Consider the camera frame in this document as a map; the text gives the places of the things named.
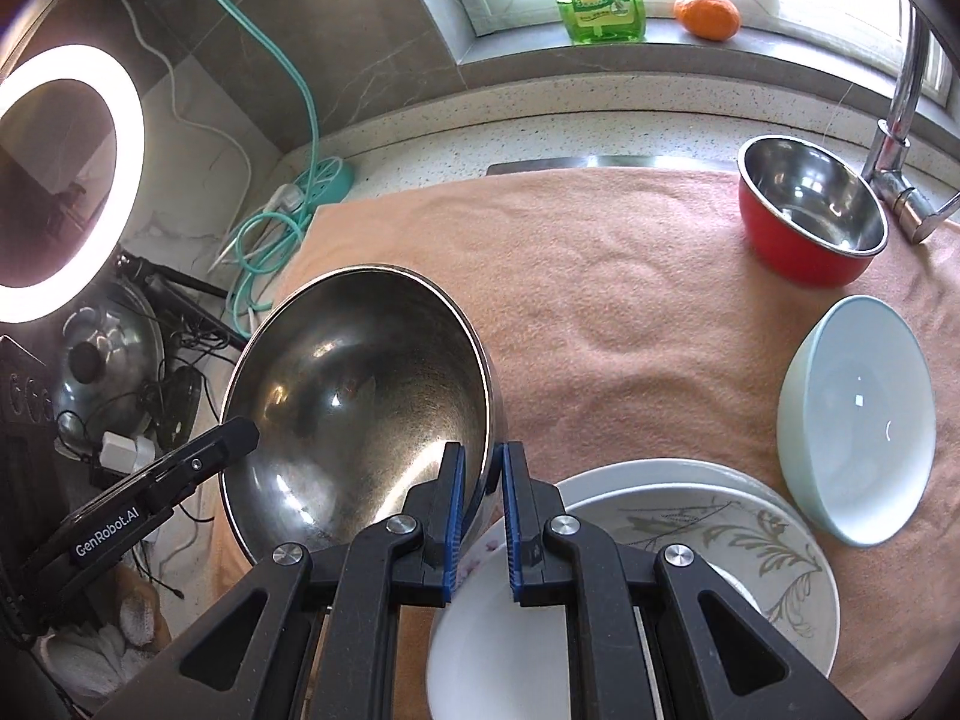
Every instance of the stainless steel bowl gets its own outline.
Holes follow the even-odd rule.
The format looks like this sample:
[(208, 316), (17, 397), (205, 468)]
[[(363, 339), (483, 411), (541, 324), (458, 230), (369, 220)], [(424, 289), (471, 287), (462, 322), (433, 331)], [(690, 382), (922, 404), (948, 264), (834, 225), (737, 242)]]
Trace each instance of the stainless steel bowl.
[(867, 183), (839, 157), (799, 138), (744, 143), (740, 216), (760, 259), (800, 284), (839, 287), (887, 245), (887, 217)]
[(887, 242), (887, 218), (867, 183), (824, 148), (776, 135), (748, 141), (740, 160), (761, 201), (821, 247), (872, 256)]
[(320, 276), (270, 315), (227, 386), (222, 419), (237, 415), (260, 445), (220, 484), (252, 562), (285, 541), (345, 543), (399, 512), (449, 440), (466, 447), (466, 531), (506, 430), (464, 314), (422, 276), (381, 265)]

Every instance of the ring light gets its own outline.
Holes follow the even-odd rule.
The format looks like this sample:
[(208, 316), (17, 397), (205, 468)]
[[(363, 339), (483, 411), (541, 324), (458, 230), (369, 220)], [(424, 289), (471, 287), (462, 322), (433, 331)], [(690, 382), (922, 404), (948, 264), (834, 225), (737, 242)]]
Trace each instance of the ring light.
[(113, 252), (130, 217), (143, 167), (143, 110), (130, 76), (90, 46), (59, 46), (24, 62), (0, 83), (0, 119), (41, 84), (82, 81), (103, 98), (113, 119), (116, 162), (107, 201), (83, 245), (59, 271), (29, 287), (0, 286), (0, 322), (30, 322), (83, 290)]

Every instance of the teal cable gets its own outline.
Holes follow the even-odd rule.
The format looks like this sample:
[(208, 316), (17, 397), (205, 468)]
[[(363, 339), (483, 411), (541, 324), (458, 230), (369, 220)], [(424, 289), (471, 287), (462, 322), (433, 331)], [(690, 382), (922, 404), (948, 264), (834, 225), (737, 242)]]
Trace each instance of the teal cable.
[[(249, 311), (266, 311), (271, 307), (270, 303), (253, 302), (254, 279), (260, 275), (275, 274), (290, 261), (296, 249), (304, 241), (304, 234), (310, 226), (310, 221), (313, 220), (313, 215), (318, 206), (342, 200), (347, 195), (350, 185), (352, 185), (353, 175), (349, 165), (343, 160), (332, 158), (320, 161), (320, 124), (317, 121), (317, 108), (313, 95), (310, 93), (310, 88), (294, 64), (277, 47), (277, 44), (272, 42), (233, 2), (230, 0), (216, 1), (227, 11), (227, 14), (231, 15), (256, 41), (260, 42), (260, 45), (270, 52), (294, 80), (296, 87), (304, 97), (307, 117), (310, 122), (310, 163), (307, 170), (296, 177), (295, 182), (296, 186), (304, 192), (304, 202), (301, 202), (299, 208), (292, 210), (289, 214), (279, 211), (265, 211), (254, 214), (241, 223), (236, 231), (234, 252), (241, 272), (227, 296), (227, 307), (234, 328), (248, 337), (250, 334), (240, 326), (241, 305), (245, 304)], [(280, 221), (289, 230), (274, 244), (255, 252), (245, 253), (243, 251), (244, 234), (264, 220)]]

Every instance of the red bowl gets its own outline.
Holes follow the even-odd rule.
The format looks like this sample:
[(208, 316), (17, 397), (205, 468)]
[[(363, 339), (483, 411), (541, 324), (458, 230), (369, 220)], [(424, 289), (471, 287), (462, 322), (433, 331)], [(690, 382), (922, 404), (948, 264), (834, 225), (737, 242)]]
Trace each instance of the red bowl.
[(824, 148), (763, 135), (744, 143), (737, 165), (747, 238), (761, 260), (791, 281), (842, 287), (887, 245), (877, 196)]

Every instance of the pot lid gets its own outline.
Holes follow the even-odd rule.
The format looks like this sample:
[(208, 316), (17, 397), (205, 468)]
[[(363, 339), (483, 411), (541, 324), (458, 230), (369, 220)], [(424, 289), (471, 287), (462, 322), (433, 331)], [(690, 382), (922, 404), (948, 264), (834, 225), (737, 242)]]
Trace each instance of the pot lid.
[(104, 431), (132, 437), (150, 423), (144, 394), (163, 359), (160, 324), (126, 279), (86, 290), (64, 322), (54, 411), (70, 449), (88, 454)]

